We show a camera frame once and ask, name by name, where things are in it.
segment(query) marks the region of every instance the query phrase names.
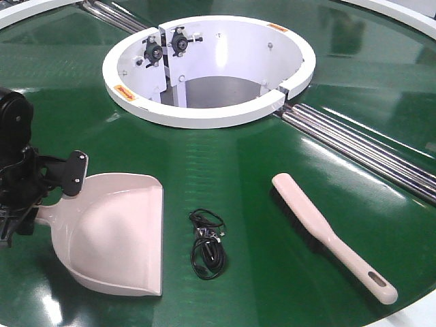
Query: brush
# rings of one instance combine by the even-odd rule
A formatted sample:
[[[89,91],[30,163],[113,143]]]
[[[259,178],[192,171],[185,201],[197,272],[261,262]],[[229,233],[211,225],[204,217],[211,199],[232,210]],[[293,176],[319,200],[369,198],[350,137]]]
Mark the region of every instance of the brush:
[[[317,241],[321,242],[384,305],[391,305],[397,300],[395,287],[335,234],[324,216],[289,174],[278,174],[272,181],[274,198],[282,202],[284,211],[289,213],[290,209],[294,213],[294,217],[289,215],[293,220],[296,218],[293,227],[309,245],[316,247]]]

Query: green conveyor surface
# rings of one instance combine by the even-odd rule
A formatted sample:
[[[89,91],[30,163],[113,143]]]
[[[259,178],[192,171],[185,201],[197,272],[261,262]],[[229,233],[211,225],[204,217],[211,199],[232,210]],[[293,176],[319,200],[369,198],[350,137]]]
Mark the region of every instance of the green conveyor surface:
[[[436,43],[384,16],[337,1],[126,0],[148,26],[209,14],[275,22],[317,55],[306,103],[364,131],[436,173]],[[362,326],[435,289],[436,208],[275,116],[226,129],[143,121],[118,107],[102,78],[106,53],[128,34],[75,5],[0,31],[0,85],[35,106],[41,153],[88,154],[88,175],[150,174],[164,187],[163,295],[88,290],[52,248],[50,228],[0,252],[0,324],[30,326]],[[314,254],[270,199],[289,172],[337,234],[396,286],[381,305],[342,264]],[[57,201],[52,194],[44,203]],[[219,213],[229,264],[197,278],[187,216]]]

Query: brush handle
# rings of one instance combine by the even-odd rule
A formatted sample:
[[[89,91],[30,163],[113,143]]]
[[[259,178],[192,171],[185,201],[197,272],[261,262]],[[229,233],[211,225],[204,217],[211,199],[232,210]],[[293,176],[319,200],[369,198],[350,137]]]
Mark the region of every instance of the brush handle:
[[[329,248],[381,303],[391,305],[397,300],[395,287],[334,233],[324,216],[289,174],[278,174],[272,181],[308,232]]]
[[[342,261],[365,287],[384,305],[391,305],[398,298],[398,293],[383,276],[363,260],[336,234],[330,235],[327,240],[320,240]]]

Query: pink dustpan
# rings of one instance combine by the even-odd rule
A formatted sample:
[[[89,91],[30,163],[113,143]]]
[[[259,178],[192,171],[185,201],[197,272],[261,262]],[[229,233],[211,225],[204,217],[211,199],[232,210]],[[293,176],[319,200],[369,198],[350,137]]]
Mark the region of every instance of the pink dustpan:
[[[148,175],[87,177],[76,197],[40,206],[54,250],[71,275],[97,292],[161,295],[163,188]]]

